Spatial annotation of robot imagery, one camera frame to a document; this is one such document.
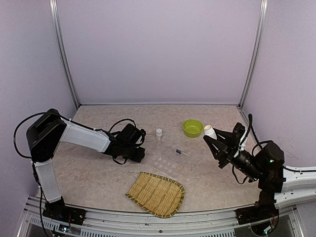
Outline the small white pill bottle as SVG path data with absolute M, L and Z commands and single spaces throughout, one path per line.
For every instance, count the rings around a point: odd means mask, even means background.
M 204 127 L 204 134 L 205 134 L 205 136 L 209 136 L 209 137 L 217 140 L 216 132 L 215 132 L 214 128 L 211 125 L 206 125 Z

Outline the white capped pill bottle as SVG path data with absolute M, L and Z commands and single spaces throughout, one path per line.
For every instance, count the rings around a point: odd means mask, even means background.
M 156 139 L 157 139 L 158 141 L 160 141 L 161 138 L 162 138 L 162 129 L 161 129 L 161 128 L 158 128 L 158 129 L 156 129 Z

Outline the clear plastic pill organizer box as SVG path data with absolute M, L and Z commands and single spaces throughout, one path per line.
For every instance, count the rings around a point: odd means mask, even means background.
M 179 149 L 167 146 L 161 155 L 153 158 L 151 166 L 173 178 L 184 174 L 189 155 Z

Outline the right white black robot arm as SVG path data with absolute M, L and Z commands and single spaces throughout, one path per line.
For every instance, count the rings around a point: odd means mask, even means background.
M 275 217 L 281 208 L 315 200 L 315 167 L 284 166 L 284 152 L 273 141 L 265 141 L 262 150 L 253 155 L 244 149 L 247 138 L 240 123 L 232 132 L 207 125 L 204 133 L 203 139 L 220 168 L 231 164 L 250 182 L 258 182 L 258 201 L 236 210 L 239 224 Z

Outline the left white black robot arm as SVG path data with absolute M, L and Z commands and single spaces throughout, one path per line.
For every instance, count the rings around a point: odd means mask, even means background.
M 42 198 L 45 199 L 45 217 L 56 216 L 63 220 L 75 212 L 74 208 L 65 205 L 53 168 L 52 160 L 62 143 L 105 154 L 116 164 L 119 164 L 118 158 L 123 159 L 123 164 L 128 160 L 140 163 L 145 156 L 142 145 L 146 131 L 138 129 L 132 119 L 126 119 L 128 124 L 121 131 L 114 132 L 111 129 L 106 131 L 88 127 L 62 116 L 56 109 L 49 109 L 22 120 L 13 135 L 16 136 L 20 126 L 34 117 L 38 119 L 26 131 L 30 155 L 23 155 L 19 150 L 16 152 L 20 157 L 31 161 L 33 176 Z

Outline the green plastic bowl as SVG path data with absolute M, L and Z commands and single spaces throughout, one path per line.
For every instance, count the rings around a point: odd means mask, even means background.
M 199 137 L 203 132 L 203 124 L 196 119 L 188 119 L 183 122 L 182 128 L 184 134 L 190 138 Z

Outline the woven bamboo tray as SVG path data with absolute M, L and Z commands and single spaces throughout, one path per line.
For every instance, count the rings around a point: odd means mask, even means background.
M 140 172 L 126 196 L 144 211 L 165 219 L 178 212 L 184 201 L 185 189 L 173 179 Z

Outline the right aluminium frame post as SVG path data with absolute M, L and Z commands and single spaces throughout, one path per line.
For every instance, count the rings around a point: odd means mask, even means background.
M 259 56 L 261 41 L 262 41 L 262 37 L 264 33 L 268 2 L 269 2 L 268 0 L 261 0 L 261 3 L 260 3 L 260 11 L 259 11 L 254 46 L 253 46 L 253 50 L 251 54 L 249 68 L 246 75 L 246 81 L 245 81 L 241 98 L 238 104 L 238 107 L 240 108 L 240 110 L 244 109 L 248 94 L 250 92 L 250 87 L 253 80 L 253 75 L 255 72 L 255 67 L 256 67 L 258 56 Z

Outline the aluminium frame post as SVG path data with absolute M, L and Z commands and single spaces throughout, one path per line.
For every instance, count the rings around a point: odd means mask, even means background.
M 58 4 L 56 0 L 50 0 L 49 1 L 50 5 L 50 11 L 51 11 L 51 16 L 52 16 L 52 21 L 55 29 L 55 34 L 57 38 L 57 44 L 58 44 L 58 49 L 59 49 L 59 54 L 61 57 L 63 69 L 65 72 L 66 76 L 66 82 L 69 87 L 69 91 L 71 94 L 71 98 L 73 100 L 75 109 L 77 110 L 80 107 L 80 102 L 79 102 L 79 97 L 75 88 L 75 84 L 72 78 L 66 50 L 65 50 L 65 45 L 63 41 L 63 35 L 62 35 L 62 28 L 61 28 L 61 23 L 60 23 L 60 18 L 59 18 L 59 12 L 58 12 Z
M 238 104 L 238 107 L 240 108 L 240 110 L 244 109 L 248 94 L 250 92 L 250 87 L 253 80 L 253 75 L 255 72 L 255 67 L 256 67 L 258 56 L 259 56 L 261 41 L 262 41 L 262 37 L 264 33 L 268 2 L 269 2 L 268 0 L 261 0 L 261 3 L 260 3 L 260 11 L 259 11 L 254 46 L 253 46 L 253 50 L 251 54 L 249 68 L 246 75 L 246 81 L 245 81 L 241 98 Z

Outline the left aluminium frame post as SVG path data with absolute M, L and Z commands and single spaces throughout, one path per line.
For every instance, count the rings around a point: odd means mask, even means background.
M 50 11 L 51 11 L 51 16 L 52 16 L 52 21 L 55 29 L 55 34 L 57 38 L 57 44 L 58 44 L 58 49 L 59 49 L 59 54 L 61 57 L 63 69 L 65 72 L 66 76 L 66 82 L 69 87 L 69 91 L 71 94 L 71 98 L 73 100 L 75 109 L 77 110 L 80 107 L 80 102 L 79 102 L 79 97 L 75 88 L 75 84 L 72 78 L 66 50 L 65 50 L 65 45 L 63 41 L 63 35 L 62 35 L 62 28 L 61 28 L 61 23 L 60 23 L 60 18 L 59 18 L 59 12 L 58 12 L 58 4 L 56 0 L 50 0 L 49 1 L 50 5 Z

